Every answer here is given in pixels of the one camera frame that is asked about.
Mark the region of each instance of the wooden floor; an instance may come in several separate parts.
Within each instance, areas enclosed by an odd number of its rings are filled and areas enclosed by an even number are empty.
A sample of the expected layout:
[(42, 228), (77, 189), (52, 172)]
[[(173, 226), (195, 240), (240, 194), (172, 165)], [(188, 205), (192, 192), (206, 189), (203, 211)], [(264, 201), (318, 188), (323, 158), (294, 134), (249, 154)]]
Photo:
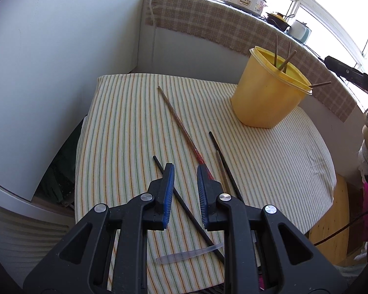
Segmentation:
[[(312, 243), (323, 240), (349, 223), (349, 198), (345, 179), (337, 175), (334, 189), (334, 202), (329, 211), (312, 227), (309, 240)], [(332, 263), (338, 264), (346, 259), (349, 228), (330, 240), (317, 246), (317, 249)]]

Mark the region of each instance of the plaid cloth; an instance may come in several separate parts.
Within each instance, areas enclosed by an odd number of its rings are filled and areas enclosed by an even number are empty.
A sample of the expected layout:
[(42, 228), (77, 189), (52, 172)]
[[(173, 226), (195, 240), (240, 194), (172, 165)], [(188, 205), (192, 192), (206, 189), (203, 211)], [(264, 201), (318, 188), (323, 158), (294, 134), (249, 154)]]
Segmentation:
[[(317, 100), (343, 122), (357, 105), (346, 85), (305, 46), (264, 21), (211, 0), (152, 0), (151, 5), (157, 27), (201, 37), (243, 55), (249, 55), (249, 49), (255, 46), (274, 52), (277, 33), (279, 55), (287, 56), (291, 42), (291, 49), (297, 50), (291, 63), (311, 84), (332, 82), (313, 89)], [(153, 25), (148, 7), (147, 14), (146, 24)]]

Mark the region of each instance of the table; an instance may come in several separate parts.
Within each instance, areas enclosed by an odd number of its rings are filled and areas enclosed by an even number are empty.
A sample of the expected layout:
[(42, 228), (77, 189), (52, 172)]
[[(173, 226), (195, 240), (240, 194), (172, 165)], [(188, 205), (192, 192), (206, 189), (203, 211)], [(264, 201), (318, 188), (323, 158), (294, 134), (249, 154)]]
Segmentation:
[[(336, 185), (331, 156), (301, 108), (272, 129), (252, 128), (232, 111), (236, 85), (154, 74), (106, 75), (98, 78), (78, 143), (77, 221), (97, 203), (113, 207), (145, 192), (161, 177), (152, 159), (156, 155), (163, 165), (175, 165), (175, 187), (201, 222), (197, 162), (158, 86), (221, 181), (208, 136), (213, 132), (247, 205), (274, 204), (303, 233), (331, 207)], [(208, 234), (214, 243), (223, 241), (222, 232)], [(173, 198), (167, 230), (148, 234), (149, 292), (189, 293), (222, 283), (223, 265), (213, 253), (168, 265), (154, 263), (159, 256), (202, 247), (205, 242)]]

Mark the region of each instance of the yellow plastic container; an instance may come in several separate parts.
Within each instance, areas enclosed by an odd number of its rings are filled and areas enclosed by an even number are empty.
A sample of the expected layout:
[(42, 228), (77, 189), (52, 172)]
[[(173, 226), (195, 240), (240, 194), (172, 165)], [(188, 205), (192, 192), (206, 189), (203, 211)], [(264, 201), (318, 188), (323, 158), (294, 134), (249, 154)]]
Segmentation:
[[(291, 63), (286, 74), (274, 66), (274, 53), (255, 47), (231, 102), (237, 118), (245, 125), (272, 128), (283, 120), (306, 95), (310, 82)], [(285, 59), (278, 56), (277, 67)]]

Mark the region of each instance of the silver screw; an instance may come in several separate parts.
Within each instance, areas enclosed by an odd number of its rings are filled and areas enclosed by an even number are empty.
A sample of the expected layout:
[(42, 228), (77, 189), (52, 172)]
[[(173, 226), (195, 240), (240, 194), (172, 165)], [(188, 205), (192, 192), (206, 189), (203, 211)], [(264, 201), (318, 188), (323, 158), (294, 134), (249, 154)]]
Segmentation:
[(219, 199), (222, 201), (229, 201), (232, 198), (232, 196), (230, 196), (230, 194), (228, 193), (221, 193), (219, 195)]
[(104, 212), (106, 210), (106, 206), (103, 203), (99, 203), (94, 207), (94, 211), (101, 213)]
[(265, 206), (264, 210), (267, 212), (267, 213), (270, 213), (270, 214), (274, 214), (277, 212), (277, 208), (274, 207), (273, 205), (267, 205)]
[(150, 193), (144, 193), (140, 196), (142, 201), (150, 201), (153, 198), (153, 195)]

